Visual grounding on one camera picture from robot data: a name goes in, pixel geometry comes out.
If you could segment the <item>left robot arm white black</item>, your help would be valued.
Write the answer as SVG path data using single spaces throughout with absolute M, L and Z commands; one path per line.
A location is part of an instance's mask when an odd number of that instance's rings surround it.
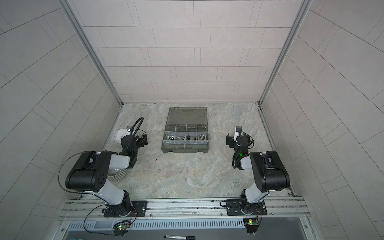
M 121 139 L 122 151 L 84 151 L 70 156 L 80 157 L 69 171 L 65 186 L 59 187 L 68 193 L 94 195 L 106 203 L 104 213 L 108 216 L 127 216 L 133 205 L 127 191 L 117 188 L 108 179 L 109 170 L 132 169 L 137 162 L 139 148 L 148 144 L 147 134 L 137 136 L 144 118 L 140 117 L 128 129 L 129 134 Z

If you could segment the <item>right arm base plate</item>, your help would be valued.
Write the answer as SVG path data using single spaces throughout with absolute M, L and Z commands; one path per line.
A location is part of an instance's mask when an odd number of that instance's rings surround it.
M 228 216 L 265 216 L 268 214 L 265 202 L 249 204 L 239 199 L 224 200 L 220 206 L 226 208 Z

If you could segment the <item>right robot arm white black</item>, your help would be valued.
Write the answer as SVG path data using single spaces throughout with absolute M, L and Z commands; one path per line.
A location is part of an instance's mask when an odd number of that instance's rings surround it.
M 232 167 L 239 170 L 252 170 L 254 182 L 242 191 L 238 206 L 245 215 L 261 214 L 263 200 L 270 192 L 288 189 L 290 176 L 276 151 L 250 152 L 254 139 L 235 127 L 234 136 L 226 136 L 226 145 L 234 150 Z

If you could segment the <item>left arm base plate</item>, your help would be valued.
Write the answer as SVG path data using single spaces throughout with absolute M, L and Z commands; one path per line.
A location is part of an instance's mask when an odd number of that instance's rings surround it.
M 119 205 L 108 205 L 102 210 L 105 218 L 144 217 L 147 201 L 123 201 Z

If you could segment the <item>green plastic organizer box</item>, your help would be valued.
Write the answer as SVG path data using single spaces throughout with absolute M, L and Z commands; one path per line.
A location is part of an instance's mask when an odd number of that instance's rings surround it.
M 207 108 L 170 107 L 161 149 L 164 153 L 207 153 Z

